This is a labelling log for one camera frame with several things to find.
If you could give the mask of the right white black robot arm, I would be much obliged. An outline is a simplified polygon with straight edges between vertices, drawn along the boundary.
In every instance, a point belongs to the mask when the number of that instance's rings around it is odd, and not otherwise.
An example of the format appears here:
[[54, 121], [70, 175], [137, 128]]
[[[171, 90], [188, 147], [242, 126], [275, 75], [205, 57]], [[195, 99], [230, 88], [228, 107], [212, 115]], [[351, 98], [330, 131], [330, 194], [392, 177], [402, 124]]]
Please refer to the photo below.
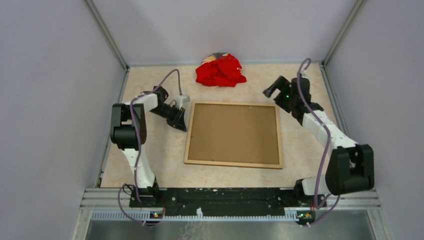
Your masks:
[[368, 144], [349, 138], [330, 120], [324, 108], [312, 102], [310, 81], [299, 76], [288, 80], [279, 76], [262, 93], [292, 115], [324, 147], [315, 177], [296, 181], [293, 200], [299, 206], [311, 201], [321, 208], [328, 197], [368, 191], [375, 186], [374, 151]]

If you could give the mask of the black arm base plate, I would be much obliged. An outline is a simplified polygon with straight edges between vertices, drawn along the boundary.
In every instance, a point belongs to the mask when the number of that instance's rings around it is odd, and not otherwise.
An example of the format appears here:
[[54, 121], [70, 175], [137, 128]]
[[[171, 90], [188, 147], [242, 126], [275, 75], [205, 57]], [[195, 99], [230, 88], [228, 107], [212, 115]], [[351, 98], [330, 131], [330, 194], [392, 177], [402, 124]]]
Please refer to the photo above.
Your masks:
[[286, 208], [310, 208], [314, 197], [297, 188], [167, 188], [156, 197], [131, 193], [131, 208], [159, 208], [167, 217], [194, 216], [201, 210], [205, 217], [267, 217], [283, 216]]

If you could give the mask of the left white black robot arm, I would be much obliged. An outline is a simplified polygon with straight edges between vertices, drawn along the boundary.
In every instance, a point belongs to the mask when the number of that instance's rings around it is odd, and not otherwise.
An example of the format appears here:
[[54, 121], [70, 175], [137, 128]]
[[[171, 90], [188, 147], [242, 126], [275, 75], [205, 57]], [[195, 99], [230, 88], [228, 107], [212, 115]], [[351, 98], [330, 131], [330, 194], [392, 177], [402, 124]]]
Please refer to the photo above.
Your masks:
[[166, 103], [168, 92], [161, 86], [142, 92], [126, 103], [112, 106], [110, 140], [120, 149], [133, 170], [133, 194], [137, 201], [154, 207], [160, 202], [159, 186], [143, 149], [147, 141], [146, 114], [153, 113], [165, 119], [168, 126], [186, 132], [183, 105], [190, 102], [188, 95], [180, 94], [173, 104]]

